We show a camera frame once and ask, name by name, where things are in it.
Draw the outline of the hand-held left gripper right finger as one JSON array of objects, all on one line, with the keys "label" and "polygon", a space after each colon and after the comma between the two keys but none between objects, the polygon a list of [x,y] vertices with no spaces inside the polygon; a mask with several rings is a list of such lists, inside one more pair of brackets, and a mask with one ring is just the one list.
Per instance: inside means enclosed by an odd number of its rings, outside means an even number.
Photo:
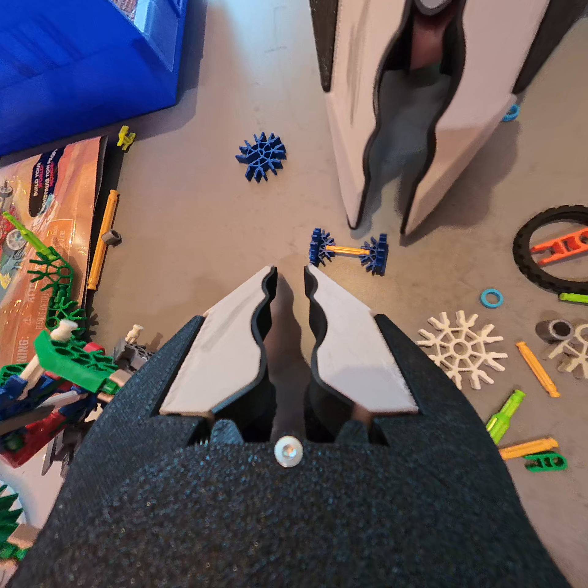
[{"label": "hand-held left gripper right finger", "polygon": [[311,264],[304,284],[315,337],[304,400],[307,439],[333,442],[350,421],[370,435],[377,417],[418,414],[371,308]]}]

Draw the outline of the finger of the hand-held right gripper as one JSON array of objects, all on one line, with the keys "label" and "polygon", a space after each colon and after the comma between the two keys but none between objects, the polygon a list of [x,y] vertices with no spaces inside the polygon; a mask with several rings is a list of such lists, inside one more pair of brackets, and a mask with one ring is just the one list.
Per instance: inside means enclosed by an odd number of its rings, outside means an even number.
[{"label": "finger of the hand-held right gripper", "polygon": [[430,215],[514,104],[513,86],[547,7],[548,1],[465,2],[459,82],[435,124],[432,160],[415,185],[402,235]]},{"label": "finger of the hand-held right gripper", "polygon": [[326,110],[350,229],[362,222],[371,147],[381,126],[380,87],[412,1],[339,1]]}]

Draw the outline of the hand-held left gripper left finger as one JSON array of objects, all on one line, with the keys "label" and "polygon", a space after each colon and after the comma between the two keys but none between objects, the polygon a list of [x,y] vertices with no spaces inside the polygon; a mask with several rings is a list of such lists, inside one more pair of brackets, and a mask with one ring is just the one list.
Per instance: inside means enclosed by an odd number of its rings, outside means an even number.
[{"label": "hand-held left gripper left finger", "polygon": [[159,408],[161,415],[226,419],[247,442],[269,440],[277,403],[264,339],[277,268],[267,265],[207,310]]}]

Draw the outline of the small blue round connector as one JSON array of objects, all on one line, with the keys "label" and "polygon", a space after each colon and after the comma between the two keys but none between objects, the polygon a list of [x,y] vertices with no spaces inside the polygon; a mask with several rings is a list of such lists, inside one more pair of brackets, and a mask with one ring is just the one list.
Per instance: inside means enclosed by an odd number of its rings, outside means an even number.
[{"label": "small blue round connector", "polygon": [[372,275],[383,276],[386,270],[389,251],[387,233],[381,233],[378,239],[373,236],[370,237],[369,241],[364,242],[363,249],[367,253],[360,254],[359,259],[366,272],[370,272]]},{"label": "small blue round connector", "polygon": [[309,246],[309,263],[318,267],[320,264],[325,266],[326,261],[330,262],[334,257],[334,252],[328,250],[329,246],[335,246],[334,238],[324,229],[315,228]]}]

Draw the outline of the translucent green toy rod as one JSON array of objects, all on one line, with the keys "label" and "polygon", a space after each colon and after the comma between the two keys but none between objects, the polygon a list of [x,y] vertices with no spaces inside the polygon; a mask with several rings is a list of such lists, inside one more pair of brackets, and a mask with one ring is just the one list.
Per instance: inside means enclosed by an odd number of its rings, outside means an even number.
[{"label": "translucent green toy rod", "polygon": [[500,410],[492,415],[486,423],[486,431],[497,446],[511,425],[511,418],[525,399],[526,394],[521,390],[514,390],[504,402]]}]

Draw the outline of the white snowflake connector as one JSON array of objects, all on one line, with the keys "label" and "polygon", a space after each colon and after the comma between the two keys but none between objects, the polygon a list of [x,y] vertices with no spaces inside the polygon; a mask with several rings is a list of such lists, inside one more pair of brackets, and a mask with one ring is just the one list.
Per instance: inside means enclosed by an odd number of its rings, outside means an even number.
[{"label": "white snowflake connector", "polygon": [[503,373],[503,361],[509,357],[495,349],[503,342],[495,325],[479,325],[478,319],[478,314],[467,316],[464,311],[457,311],[450,319],[442,312],[428,319],[429,326],[419,329],[415,342],[460,391],[464,386],[481,390],[483,385],[493,385],[490,371]]}]

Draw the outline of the long yellow toy rod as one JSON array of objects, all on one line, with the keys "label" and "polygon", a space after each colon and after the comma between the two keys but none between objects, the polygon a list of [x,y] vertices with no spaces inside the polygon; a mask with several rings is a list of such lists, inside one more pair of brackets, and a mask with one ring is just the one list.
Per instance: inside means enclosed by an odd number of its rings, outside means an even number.
[{"label": "long yellow toy rod", "polygon": [[98,289],[102,270],[104,268],[105,257],[107,254],[108,244],[104,238],[109,239],[108,234],[112,230],[117,205],[120,194],[117,190],[111,189],[107,197],[105,212],[100,225],[99,237],[94,251],[91,268],[86,284],[87,290],[96,291]]}]

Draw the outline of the black rubber toy tyre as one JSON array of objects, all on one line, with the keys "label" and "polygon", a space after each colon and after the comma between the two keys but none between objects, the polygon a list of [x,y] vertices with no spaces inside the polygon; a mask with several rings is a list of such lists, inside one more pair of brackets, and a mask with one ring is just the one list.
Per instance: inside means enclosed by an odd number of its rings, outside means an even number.
[{"label": "black rubber toy tyre", "polygon": [[556,293],[577,293],[587,295],[587,282],[564,280],[545,272],[535,262],[530,240],[535,231],[547,224],[556,222],[577,222],[587,228],[587,207],[582,205],[563,205],[538,213],[527,221],[517,232],[513,241],[513,259],[519,271],[534,285]]}]

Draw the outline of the orange-red toy connector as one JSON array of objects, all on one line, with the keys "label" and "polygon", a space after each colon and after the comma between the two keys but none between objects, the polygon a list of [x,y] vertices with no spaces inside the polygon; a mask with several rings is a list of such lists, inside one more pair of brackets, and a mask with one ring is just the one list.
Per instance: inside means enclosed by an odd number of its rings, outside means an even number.
[{"label": "orange-red toy connector", "polygon": [[587,253],[587,228],[547,240],[530,248],[530,254],[543,256],[536,261],[545,266]]}]

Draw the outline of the grey tube spacer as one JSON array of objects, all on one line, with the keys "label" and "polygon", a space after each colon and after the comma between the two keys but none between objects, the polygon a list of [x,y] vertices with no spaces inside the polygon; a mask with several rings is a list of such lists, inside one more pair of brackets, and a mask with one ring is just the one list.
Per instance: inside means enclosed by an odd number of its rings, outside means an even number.
[{"label": "grey tube spacer", "polygon": [[569,321],[557,318],[537,323],[535,331],[541,340],[548,344],[556,344],[572,338],[575,328]]}]

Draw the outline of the yellow-orange toy rod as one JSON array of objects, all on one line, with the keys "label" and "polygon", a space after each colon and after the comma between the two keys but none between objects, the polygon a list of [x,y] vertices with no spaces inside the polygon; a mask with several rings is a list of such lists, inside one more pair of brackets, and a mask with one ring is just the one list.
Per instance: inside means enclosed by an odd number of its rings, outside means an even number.
[{"label": "yellow-orange toy rod", "polygon": [[559,448],[559,443],[553,437],[544,437],[530,442],[519,443],[499,448],[503,460],[524,458],[525,456],[549,452]]}]

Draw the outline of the small green toy connector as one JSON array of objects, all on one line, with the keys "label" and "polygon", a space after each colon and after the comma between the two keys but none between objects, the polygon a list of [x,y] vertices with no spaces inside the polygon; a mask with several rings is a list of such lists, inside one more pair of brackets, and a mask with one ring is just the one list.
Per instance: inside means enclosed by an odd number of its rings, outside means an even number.
[{"label": "small green toy connector", "polygon": [[567,459],[554,451],[527,454],[523,458],[525,459],[525,468],[533,473],[557,472],[568,468]]}]

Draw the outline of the white fan-shaped toy connector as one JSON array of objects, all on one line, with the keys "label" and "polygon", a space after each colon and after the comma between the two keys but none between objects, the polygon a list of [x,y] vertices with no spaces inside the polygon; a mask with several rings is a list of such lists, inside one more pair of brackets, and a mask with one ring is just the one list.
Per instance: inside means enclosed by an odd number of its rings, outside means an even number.
[{"label": "white fan-shaped toy connector", "polygon": [[559,372],[587,379],[587,324],[577,326],[572,337],[551,349],[547,358],[558,359]]}]

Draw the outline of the clear plastic bag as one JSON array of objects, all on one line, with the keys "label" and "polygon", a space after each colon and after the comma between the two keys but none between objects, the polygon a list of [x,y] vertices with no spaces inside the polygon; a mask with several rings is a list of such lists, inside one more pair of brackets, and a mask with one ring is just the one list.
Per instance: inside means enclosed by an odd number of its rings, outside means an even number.
[{"label": "clear plastic bag", "polygon": [[146,30],[151,1],[116,1],[115,3],[140,31]]}]

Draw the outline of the green and tan toy assembly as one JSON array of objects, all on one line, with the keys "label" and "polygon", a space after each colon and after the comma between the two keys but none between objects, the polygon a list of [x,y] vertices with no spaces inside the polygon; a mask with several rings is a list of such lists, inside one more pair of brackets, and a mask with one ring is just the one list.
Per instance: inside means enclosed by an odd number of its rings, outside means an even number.
[{"label": "green and tan toy assembly", "polygon": [[1,564],[19,564],[34,545],[39,528],[27,522],[19,495],[1,482]]}]

